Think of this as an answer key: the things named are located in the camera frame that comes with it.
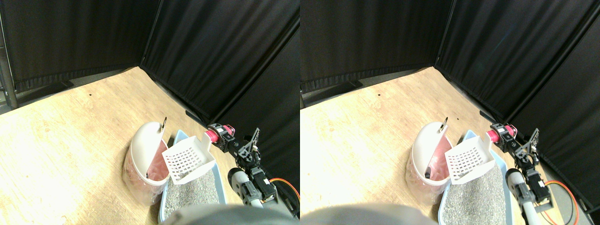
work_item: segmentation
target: orange cable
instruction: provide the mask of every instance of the orange cable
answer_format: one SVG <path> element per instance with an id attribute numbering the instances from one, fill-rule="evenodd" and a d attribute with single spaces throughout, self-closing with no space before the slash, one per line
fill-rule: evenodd
<path id="1" fill-rule="evenodd" d="M 289 185 L 292 189 L 294 189 L 294 192 L 296 193 L 296 196 L 298 197 L 298 201 L 300 201 L 300 194 L 298 194 L 298 191 L 296 191 L 296 188 L 294 186 L 292 186 L 292 184 L 290 184 L 288 181 L 281 179 L 281 178 L 273 178 L 273 179 L 269 180 L 269 182 L 273 182 L 273 181 L 281 181 L 281 182 Z"/>
<path id="2" fill-rule="evenodd" d="M 573 196 L 573 193 L 569 190 L 569 188 L 566 187 L 565 184 L 561 183 L 560 181 L 547 181 L 546 183 L 544 183 L 544 185 L 548 185 L 548 184 L 558 184 L 558 185 L 562 186 L 563 188 L 565 188 L 565 190 L 569 193 L 569 195 L 573 199 L 573 204 L 575 205 L 575 212 L 577 212 L 577 216 L 575 217 L 575 223 L 573 225 L 577 225 L 577 222 L 579 222 L 579 209 L 577 209 L 577 201 L 575 200 L 575 196 Z M 550 219 L 550 221 L 552 221 L 552 223 L 554 223 L 554 225 L 556 225 L 556 222 L 554 222 L 554 220 L 552 220 L 552 218 L 550 218 L 550 216 L 548 215 L 547 212 L 544 212 L 544 214 L 546 214 L 548 219 Z"/>

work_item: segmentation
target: metal pole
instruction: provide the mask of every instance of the metal pole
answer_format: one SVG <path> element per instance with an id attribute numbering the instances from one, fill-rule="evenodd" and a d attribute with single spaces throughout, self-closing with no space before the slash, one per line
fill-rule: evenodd
<path id="1" fill-rule="evenodd" d="M 10 106 L 10 109 L 16 109 L 19 107 L 19 104 L 17 103 L 17 95 L 14 93 L 13 75 L 8 61 L 6 42 L 4 41 L 2 16 L 0 16 L 0 28 L 0 82 L 2 82 L 2 87 L 4 88 L 6 104 Z"/>

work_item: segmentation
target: cat litter box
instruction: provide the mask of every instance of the cat litter box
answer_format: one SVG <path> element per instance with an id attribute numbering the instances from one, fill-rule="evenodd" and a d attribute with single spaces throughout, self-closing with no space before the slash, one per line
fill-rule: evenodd
<path id="1" fill-rule="evenodd" d="M 179 141 L 187 139 L 187 138 L 189 138 L 189 137 L 183 131 L 178 130 L 177 135 L 175 136 L 175 140 L 173 141 L 173 144 L 176 144 Z M 214 166 L 212 166 L 212 168 L 208 172 L 212 172 L 214 174 L 215 188 L 217 189 L 219 204 L 227 204 L 227 201 L 225 200 L 225 190 L 224 190 L 223 182 L 221 180 L 221 173 L 219 171 L 219 166 L 215 163 Z M 166 197 L 167 197 L 168 193 L 169 193 L 169 182 L 167 182 L 166 185 L 164 186 L 163 195 L 161 197 L 160 210 L 158 212 L 158 222 L 159 223 L 163 222 L 168 217 L 168 215 L 166 215 L 166 212 L 165 212 L 166 202 L 167 202 Z"/>
<path id="2" fill-rule="evenodd" d="M 477 136 L 473 131 L 468 130 L 462 140 L 468 140 L 468 139 L 473 139 L 473 138 L 480 139 L 479 136 Z M 506 163 L 492 149 L 490 149 L 489 152 L 492 155 L 492 157 L 495 159 L 495 163 L 498 164 L 498 166 L 500 167 L 500 171 L 502 172 L 502 177 L 504 177 L 506 174 L 506 171 L 508 170 Z M 506 182 L 502 182 L 502 188 L 504 189 L 504 199 L 505 199 L 505 203 L 506 203 L 506 207 L 505 207 L 506 224 L 513 225 L 515 223 L 515 221 L 514 221 L 514 217 L 512 214 L 511 191 L 508 190 L 508 186 L 506 185 Z M 444 194 L 442 196 L 442 201 L 440 203 L 440 209 L 437 213 L 437 219 L 438 219 L 440 225 L 446 225 L 443 218 L 444 218 L 444 209 L 445 209 L 445 205 L 446 205 L 446 195 L 447 195 L 449 189 L 450 189 L 450 185 L 447 186 L 444 191 Z"/>

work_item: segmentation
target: light blue litter box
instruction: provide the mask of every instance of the light blue litter box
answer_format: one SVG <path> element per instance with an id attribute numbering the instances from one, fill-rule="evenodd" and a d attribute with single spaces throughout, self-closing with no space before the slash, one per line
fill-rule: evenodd
<path id="1" fill-rule="evenodd" d="M 180 140 L 188 138 L 187 134 L 183 131 L 178 130 L 177 135 L 175 136 L 175 140 L 173 141 L 173 145 L 179 142 Z M 225 200 L 225 190 L 223 188 L 223 182 L 221 181 L 221 173 L 219 172 L 219 166 L 215 163 L 215 166 L 212 167 L 212 172 L 215 174 L 215 186 L 217 188 L 217 194 L 219 196 L 219 204 L 227 204 Z M 164 204 L 166 202 L 167 191 L 169 190 L 169 182 L 164 186 L 163 195 L 160 200 L 160 210 L 158 211 L 158 222 L 162 223 L 167 219 L 167 215 L 164 214 Z"/>
<path id="2" fill-rule="evenodd" d="M 463 139 L 461 139 L 459 141 L 462 142 L 463 140 L 472 138 L 472 137 L 477 137 L 477 134 L 475 134 L 472 130 L 468 130 L 467 133 L 464 135 Z M 504 160 L 502 160 L 502 158 L 500 158 L 500 156 L 498 154 L 496 154 L 493 150 L 490 150 L 491 155 L 494 157 L 494 159 L 496 160 L 496 164 L 498 164 L 498 166 L 500 166 L 500 171 L 502 171 L 502 177 L 504 178 L 504 176 L 506 175 L 506 171 L 508 170 L 507 166 L 506 166 L 506 162 L 504 162 Z M 444 215 L 444 206 L 446 205 L 446 194 L 448 193 L 448 190 L 450 190 L 450 186 L 448 185 L 446 187 L 446 190 L 444 191 L 444 195 L 442 196 L 442 202 L 440 203 L 440 209 L 437 212 L 437 220 L 439 221 L 440 225 L 446 225 L 446 223 L 444 223 L 443 220 L 443 215 Z M 506 224 L 507 225 L 513 225 L 515 223 L 513 214 L 512 214 L 512 203 L 511 203 L 511 191 L 508 190 L 508 186 L 506 185 L 506 182 L 502 182 L 502 187 L 504 188 L 504 200 L 506 202 Z"/>

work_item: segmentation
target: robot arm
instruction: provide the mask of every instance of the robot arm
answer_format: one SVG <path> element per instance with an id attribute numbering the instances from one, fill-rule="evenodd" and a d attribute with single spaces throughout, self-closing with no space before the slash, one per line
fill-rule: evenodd
<path id="1" fill-rule="evenodd" d="M 523 218 L 527 224 L 539 224 L 538 212 L 553 207 L 550 189 L 544 185 L 535 166 L 539 164 L 538 144 L 539 130 L 535 129 L 531 139 L 524 145 L 519 144 L 514 136 L 517 129 L 512 125 L 493 124 L 487 134 L 498 148 L 510 154 L 515 160 L 516 169 L 506 172 L 506 184 L 521 207 Z"/>
<path id="2" fill-rule="evenodd" d="M 238 167 L 230 170 L 227 177 L 245 205 L 293 214 L 292 206 L 279 198 L 277 188 L 269 182 L 260 166 L 260 152 L 256 146 L 258 128 L 251 138 L 247 136 L 248 139 L 243 141 L 233 137 L 235 129 L 229 125 L 211 124 L 208 130 L 213 145 L 235 158 Z"/>

